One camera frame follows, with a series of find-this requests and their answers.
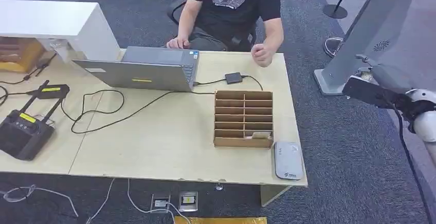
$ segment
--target silver laptop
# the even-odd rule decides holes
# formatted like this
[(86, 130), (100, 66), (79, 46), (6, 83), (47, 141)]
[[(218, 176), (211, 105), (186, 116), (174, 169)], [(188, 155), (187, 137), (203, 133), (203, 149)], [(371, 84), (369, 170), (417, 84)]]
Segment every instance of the silver laptop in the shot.
[(112, 87), (192, 91), (198, 58), (197, 50), (130, 46), (120, 62), (74, 62)]

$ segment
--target desk leg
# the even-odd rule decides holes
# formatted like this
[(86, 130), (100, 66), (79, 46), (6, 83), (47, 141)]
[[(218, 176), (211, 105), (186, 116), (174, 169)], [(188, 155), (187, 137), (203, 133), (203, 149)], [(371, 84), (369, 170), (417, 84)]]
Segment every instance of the desk leg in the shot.
[(260, 186), (260, 201), (262, 207), (267, 206), (280, 195), (289, 190), (290, 185), (261, 185)]

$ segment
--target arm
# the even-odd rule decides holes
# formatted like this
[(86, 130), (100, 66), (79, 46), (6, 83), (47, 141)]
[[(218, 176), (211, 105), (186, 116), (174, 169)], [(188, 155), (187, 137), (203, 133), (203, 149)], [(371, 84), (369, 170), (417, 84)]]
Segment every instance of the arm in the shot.
[(283, 25), (280, 18), (274, 18), (264, 22), (266, 39), (263, 44), (256, 44), (251, 49), (254, 61), (267, 67), (273, 61), (273, 55), (277, 52), (283, 42)]
[(168, 48), (188, 48), (188, 37), (194, 28), (195, 19), (203, 2), (187, 0), (180, 15), (178, 35), (167, 43)]

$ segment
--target man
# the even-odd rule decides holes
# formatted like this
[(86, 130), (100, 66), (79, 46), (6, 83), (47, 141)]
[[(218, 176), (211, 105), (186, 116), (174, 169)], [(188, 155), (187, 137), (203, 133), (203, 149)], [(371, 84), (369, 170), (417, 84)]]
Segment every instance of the man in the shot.
[(283, 42), (280, 0), (187, 0), (178, 36), (167, 47), (234, 50), (232, 38), (247, 38), (259, 17), (264, 21), (266, 39), (251, 48), (251, 55), (258, 65), (267, 67)]

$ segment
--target graphic print on shirt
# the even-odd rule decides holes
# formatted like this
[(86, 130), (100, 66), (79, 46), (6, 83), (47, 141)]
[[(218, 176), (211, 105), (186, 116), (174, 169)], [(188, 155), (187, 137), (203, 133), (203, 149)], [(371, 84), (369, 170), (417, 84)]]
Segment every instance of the graphic print on shirt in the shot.
[(231, 9), (236, 9), (238, 8), (240, 5), (242, 5), (242, 3), (244, 3), (245, 0), (212, 0), (212, 2), (216, 5), (216, 6), (221, 6), (221, 7), (228, 7)]

